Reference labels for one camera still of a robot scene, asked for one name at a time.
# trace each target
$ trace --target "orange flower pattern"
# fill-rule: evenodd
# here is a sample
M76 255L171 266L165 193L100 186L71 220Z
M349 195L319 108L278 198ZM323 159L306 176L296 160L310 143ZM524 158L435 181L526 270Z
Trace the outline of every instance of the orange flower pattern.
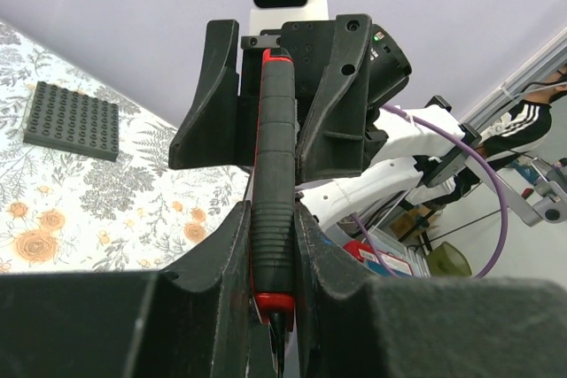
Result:
M8 207L8 213L14 219L23 219L27 214L27 205L20 202L11 203L10 206Z
M206 237L206 230L198 223L187 223L183 228L185 237L192 243L200 243Z
M173 208L177 212L182 212L183 211L183 204L181 204L179 201L174 201L171 204L171 208Z
M48 232L60 230L65 225L65 216L56 211L44 212L40 217L40 227Z
M7 274L10 272L10 269L12 269L12 263L10 263L10 260L3 261L0 258L0 274Z
M58 241L42 230L29 230L16 238L14 248L24 260L42 263L55 257Z
M98 241L103 245L107 245L110 242L110 236L105 230L98 232Z
M191 210L191 217L197 223L203 223L206 220L206 213L200 208L194 208L193 210Z

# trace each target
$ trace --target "green object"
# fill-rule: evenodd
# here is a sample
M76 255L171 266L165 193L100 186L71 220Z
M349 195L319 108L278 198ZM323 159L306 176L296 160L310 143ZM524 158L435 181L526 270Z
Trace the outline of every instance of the green object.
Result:
M450 243L442 243L425 260L432 276L472 276L467 258Z

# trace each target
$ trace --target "black bracket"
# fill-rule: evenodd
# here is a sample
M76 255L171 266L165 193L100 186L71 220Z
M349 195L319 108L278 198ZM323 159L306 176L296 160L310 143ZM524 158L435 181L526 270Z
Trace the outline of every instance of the black bracket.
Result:
M335 20L329 65L299 136L298 182L354 177L363 171L371 29L368 15L339 15Z
M471 148L476 148L481 140L480 134L468 123L461 124L460 128L464 132L462 141ZM424 174L422 184L427 188L433 188L440 185L458 173L464 166L464 162L468 157L469 154L455 146L441 158L437 165Z

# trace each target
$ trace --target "black rubber grip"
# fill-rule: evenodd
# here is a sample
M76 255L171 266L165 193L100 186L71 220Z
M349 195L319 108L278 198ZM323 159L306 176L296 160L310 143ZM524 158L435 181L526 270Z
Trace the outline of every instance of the black rubber grip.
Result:
M293 292L295 82L291 59L264 54L252 187L252 279L256 293Z

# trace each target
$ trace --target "metal frame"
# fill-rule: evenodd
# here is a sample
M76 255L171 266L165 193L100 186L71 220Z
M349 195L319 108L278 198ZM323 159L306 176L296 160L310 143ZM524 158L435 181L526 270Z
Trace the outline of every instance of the metal frame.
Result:
M567 62L567 27L512 73L497 89L461 120L479 133L486 130L522 98L520 91L531 81L547 78Z

